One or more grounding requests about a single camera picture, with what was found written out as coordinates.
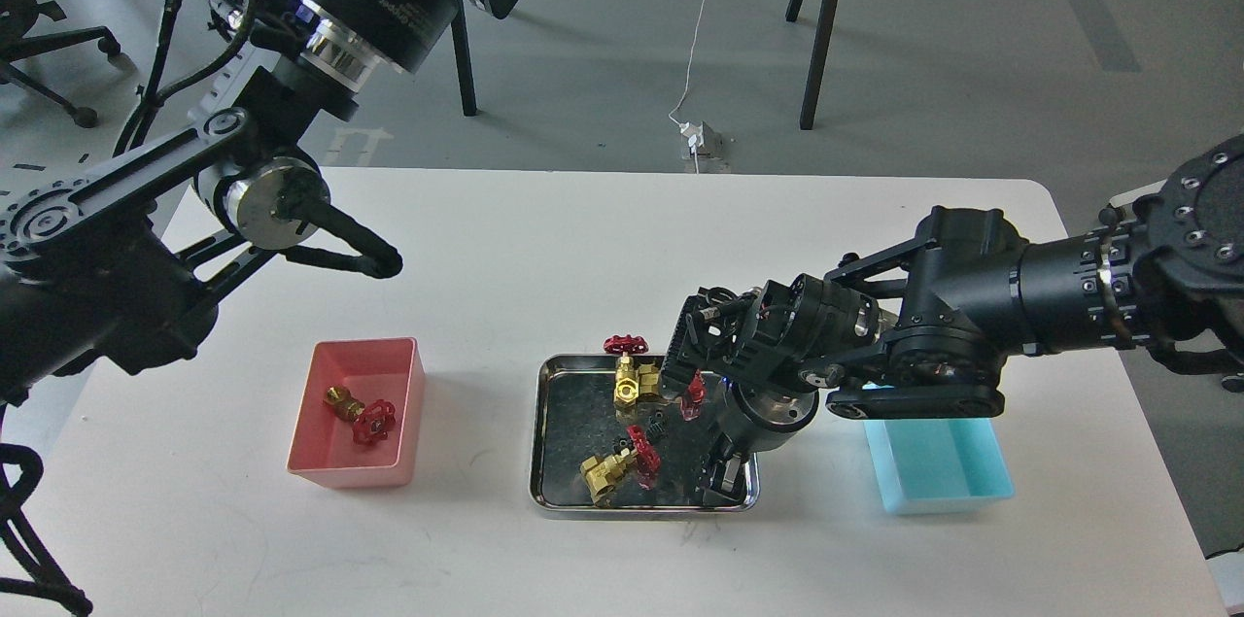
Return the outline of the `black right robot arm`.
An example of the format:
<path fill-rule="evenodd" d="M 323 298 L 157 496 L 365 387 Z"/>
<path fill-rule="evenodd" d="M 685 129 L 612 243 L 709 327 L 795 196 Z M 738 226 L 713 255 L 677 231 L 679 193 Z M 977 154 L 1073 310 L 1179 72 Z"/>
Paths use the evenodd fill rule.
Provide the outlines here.
<path fill-rule="evenodd" d="M 782 447 L 829 412 L 851 420 L 991 418 L 1006 360 L 1144 350 L 1177 374 L 1242 369 L 1242 154 L 1232 136 L 1084 235 L 1033 243 L 998 210 L 931 210 L 916 236 L 848 254 L 821 279 L 680 307 L 661 379 L 725 386 L 708 493 L 734 459 Z"/>

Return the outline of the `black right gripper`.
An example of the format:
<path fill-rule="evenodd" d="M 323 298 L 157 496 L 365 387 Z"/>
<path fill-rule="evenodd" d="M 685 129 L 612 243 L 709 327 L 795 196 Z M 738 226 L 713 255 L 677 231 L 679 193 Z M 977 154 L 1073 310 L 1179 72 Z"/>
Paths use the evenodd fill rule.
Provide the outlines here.
<path fill-rule="evenodd" d="M 870 345 L 880 330 L 875 299 L 820 279 L 689 295 L 661 378 L 684 393 L 695 373 L 709 372 L 724 387 L 718 432 L 699 466 L 698 505 L 746 509 L 750 454 L 782 447 L 807 427 L 819 392 L 841 379 L 824 364 L 806 364 Z"/>

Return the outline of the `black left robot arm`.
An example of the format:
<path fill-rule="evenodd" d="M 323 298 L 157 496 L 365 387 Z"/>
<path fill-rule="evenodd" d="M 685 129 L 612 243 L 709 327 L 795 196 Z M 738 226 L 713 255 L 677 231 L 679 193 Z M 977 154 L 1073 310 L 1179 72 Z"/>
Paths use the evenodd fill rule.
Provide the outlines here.
<path fill-rule="evenodd" d="M 476 0 L 508 17 L 519 0 Z M 2 208 L 2 406 L 49 374 L 192 360 L 219 304 L 275 256 L 391 279 L 401 254 L 330 202 L 299 139 L 351 119 L 379 65 L 450 31 L 475 113 L 464 0 L 167 0 L 111 160 Z"/>

